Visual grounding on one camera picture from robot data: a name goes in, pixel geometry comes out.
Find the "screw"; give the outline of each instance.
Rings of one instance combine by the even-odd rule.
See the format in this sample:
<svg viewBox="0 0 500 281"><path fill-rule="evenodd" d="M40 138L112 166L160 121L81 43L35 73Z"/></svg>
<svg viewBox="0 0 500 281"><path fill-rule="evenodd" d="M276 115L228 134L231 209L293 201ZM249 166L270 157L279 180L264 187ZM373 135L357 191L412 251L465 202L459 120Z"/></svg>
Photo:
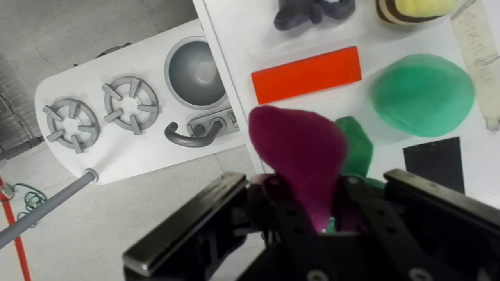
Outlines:
<svg viewBox="0 0 500 281"><path fill-rule="evenodd" d="M359 182L357 177L346 177L346 180L348 180L349 184L357 184L357 182Z"/></svg>
<svg viewBox="0 0 500 281"><path fill-rule="evenodd" d="M409 269L409 277L412 281L432 281L434 279L431 273L428 273L426 269L418 268L418 266L414 266Z"/></svg>
<svg viewBox="0 0 500 281"><path fill-rule="evenodd" d="M321 269L310 269L307 271L307 281L329 281L324 271Z"/></svg>

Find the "metal rod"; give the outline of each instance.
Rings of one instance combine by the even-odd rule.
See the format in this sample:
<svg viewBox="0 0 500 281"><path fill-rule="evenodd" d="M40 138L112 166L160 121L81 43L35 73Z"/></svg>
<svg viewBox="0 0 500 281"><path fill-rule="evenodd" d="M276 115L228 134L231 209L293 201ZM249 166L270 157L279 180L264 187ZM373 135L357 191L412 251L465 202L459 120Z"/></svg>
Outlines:
<svg viewBox="0 0 500 281"><path fill-rule="evenodd" d="M92 180L96 180L98 174L95 170L87 170L81 177L64 187L60 191L53 194L49 199L46 199L43 204L32 209L32 212L26 213L20 219L17 219L14 224L7 226L0 232L0 248L7 244L10 240L14 240L17 235L20 235L23 230L26 230L31 224L43 218L48 212L56 209L59 204L62 204L65 199L68 199L71 194L74 194L82 187L89 185Z"/></svg>

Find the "green object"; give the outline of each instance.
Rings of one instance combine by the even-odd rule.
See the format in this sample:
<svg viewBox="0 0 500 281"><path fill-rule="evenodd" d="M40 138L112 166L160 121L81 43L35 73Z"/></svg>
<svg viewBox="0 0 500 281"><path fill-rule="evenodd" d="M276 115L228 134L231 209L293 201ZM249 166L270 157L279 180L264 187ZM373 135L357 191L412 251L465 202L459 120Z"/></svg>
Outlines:
<svg viewBox="0 0 500 281"><path fill-rule="evenodd" d="M376 112L389 124L420 137L454 129L473 104L473 82L453 62L410 54L390 63L370 87Z"/></svg>
<svg viewBox="0 0 500 281"><path fill-rule="evenodd" d="M334 121L346 140L346 157L342 174L365 176L373 157L373 143L364 132L362 126L353 116L343 116Z"/></svg>

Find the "yellow object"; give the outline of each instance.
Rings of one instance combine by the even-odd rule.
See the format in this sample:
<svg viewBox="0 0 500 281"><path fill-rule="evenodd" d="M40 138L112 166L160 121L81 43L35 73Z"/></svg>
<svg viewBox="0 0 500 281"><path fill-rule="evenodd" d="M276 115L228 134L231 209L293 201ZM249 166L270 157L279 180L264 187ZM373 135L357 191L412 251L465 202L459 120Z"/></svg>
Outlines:
<svg viewBox="0 0 500 281"><path fill-rule="evenodd" d="M456 0L395 0L395 7L407 17L439 17L448 13Z"/></svg>

